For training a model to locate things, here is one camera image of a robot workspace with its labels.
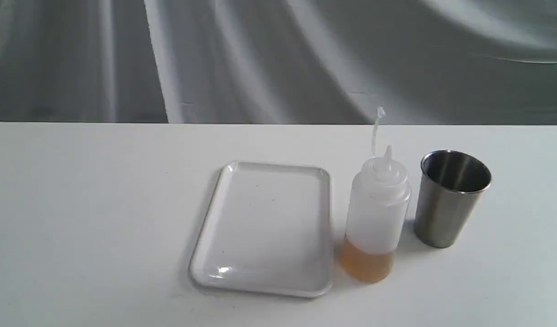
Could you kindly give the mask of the translucent squeeze bottle amber liquid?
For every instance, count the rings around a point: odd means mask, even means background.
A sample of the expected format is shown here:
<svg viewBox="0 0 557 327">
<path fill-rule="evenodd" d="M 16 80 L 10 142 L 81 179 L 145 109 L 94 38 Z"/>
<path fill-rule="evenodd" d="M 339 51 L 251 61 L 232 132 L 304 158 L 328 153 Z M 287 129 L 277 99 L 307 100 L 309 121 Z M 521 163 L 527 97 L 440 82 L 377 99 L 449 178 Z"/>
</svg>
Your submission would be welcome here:
<svg viewBox="0 0 557 327">
<path fill-rule="evenodd" d="M 340 262 L 356 280 L 373 284 L 392 271 L 411 199 L 407 168 L 393 158 L 388 145 L 376 155 L 377 133 L 384 108 L 377 109 L 372 128 L 371 158 L 353 178 Z"/>
</svg>

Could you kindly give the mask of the stainless steel cup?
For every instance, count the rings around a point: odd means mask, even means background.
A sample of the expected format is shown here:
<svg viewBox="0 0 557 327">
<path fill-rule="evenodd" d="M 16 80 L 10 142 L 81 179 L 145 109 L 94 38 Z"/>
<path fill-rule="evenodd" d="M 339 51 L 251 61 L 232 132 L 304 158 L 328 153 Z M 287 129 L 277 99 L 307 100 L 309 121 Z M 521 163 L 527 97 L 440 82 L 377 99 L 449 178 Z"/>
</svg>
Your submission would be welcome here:
<svg viewBox="0 0 557 327">
<path fill-rule="evenodd" d="M 415 235 L 428 246 L 451 247 L 490 188 L 492 174 L 479 159 L 449 149 L 425 155 L 421 173 Z"/>
</svg>

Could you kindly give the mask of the white plastic tray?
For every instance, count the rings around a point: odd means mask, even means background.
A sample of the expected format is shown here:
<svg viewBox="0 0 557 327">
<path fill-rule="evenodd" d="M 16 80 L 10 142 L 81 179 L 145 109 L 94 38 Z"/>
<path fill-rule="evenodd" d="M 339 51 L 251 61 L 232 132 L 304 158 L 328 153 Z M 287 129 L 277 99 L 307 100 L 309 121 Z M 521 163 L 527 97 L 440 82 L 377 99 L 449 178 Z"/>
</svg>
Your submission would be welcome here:
<svg viewBox="0 0 557 327">
<path fill-rule="evenodd" d="M 317 298 L 332 287 L 330 174 L 233 161 L 222 167 L 188 272 L 201 287 Z"/>
</svg>

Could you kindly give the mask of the grey draped backdrop cloth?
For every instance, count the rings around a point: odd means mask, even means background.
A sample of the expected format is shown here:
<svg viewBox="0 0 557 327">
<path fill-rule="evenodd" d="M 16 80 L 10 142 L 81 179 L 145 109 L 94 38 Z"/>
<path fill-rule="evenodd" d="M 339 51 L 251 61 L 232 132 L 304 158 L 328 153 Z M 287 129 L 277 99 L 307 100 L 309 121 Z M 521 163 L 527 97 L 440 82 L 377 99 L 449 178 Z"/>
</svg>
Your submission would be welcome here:
<svg viewBox="0 0 557 327">
<path fill-rule="evenodd" d="M 0 0 L 0 121 L 557 125 L 557 0 Z"/>
</svg>

